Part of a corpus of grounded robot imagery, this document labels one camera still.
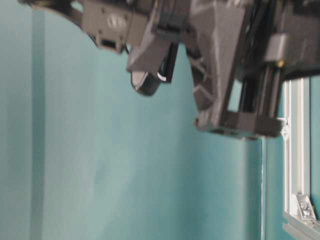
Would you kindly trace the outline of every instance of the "teal wall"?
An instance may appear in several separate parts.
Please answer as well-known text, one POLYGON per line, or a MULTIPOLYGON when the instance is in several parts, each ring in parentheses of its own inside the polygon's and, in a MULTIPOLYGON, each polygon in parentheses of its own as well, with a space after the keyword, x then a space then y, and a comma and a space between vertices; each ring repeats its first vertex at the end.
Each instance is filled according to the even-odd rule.
POLYGON ((310 158, 311 158, 311 200, 320 218, 320 77, 310 81, 310 158))
POLYGON ((0 239, 259 239, 261 142, 194 129, 182 47, 143 98, 125 55, 16 1, 0 13, 0 239))
POLYGON ((282 137, 266 140, 265 240, 293 240, 282 228, 284 211, 284 144, 282 137))

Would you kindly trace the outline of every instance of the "bolt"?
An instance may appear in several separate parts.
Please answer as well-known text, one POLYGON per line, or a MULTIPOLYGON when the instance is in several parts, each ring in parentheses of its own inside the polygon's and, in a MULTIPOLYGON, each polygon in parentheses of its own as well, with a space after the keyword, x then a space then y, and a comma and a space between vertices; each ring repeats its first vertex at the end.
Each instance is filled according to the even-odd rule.
POLYGON ((300 208, 303 210, 306 210, 308 208, 308 205, 305 202, 300 203, 300 208))
POLYGON ((283 61, 283 60, 280 60, 280 61, 277 61, 276 62, 276 66, 278 67, 278 68, 283 68, 284 67, 284 65, 285 65, 285 61, 283 61))
POLYGON ((283 140, 287 141, 290 135, 290 128, 288 125, 285 125, 281 130, 281 135, 283 137, 283 140))
POLYGON ((308 210, 303 210, 302 212, 303 212, 303 215, 304 215, 305 217, 309 217, 309 216, 310 216, 310 211, 308 211, 308 210))

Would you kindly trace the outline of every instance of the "robotic arm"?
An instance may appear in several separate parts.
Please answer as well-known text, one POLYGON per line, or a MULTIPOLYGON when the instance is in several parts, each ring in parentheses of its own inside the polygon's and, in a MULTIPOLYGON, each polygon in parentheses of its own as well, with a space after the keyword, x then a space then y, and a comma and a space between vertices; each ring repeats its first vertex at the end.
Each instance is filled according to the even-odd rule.
POLYGON ((201 131, 275 137, 282 128, 277 112, 283 81, 320 74, 318 0, 20 2, 65 17, 99 48, 126 51, 131 84, 145 96, 172 81, 178 46, 184 44, 198 110, 194 125, 201 131), (242 91, 233 112, 228 104, 236 79, 242 91))

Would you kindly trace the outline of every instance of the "brass screw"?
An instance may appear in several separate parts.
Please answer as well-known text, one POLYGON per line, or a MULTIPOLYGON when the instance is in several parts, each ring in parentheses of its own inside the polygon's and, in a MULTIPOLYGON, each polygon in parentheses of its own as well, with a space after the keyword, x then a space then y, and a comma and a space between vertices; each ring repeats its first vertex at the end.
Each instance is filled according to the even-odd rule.
POLYGON ((277 61, 277 62, 276 62, 276 66, 277 66, 278 68, 283 68, 284 65, 285 65, 285 61, 283 61, 283 60, 280 60, 280 61, 277 61))

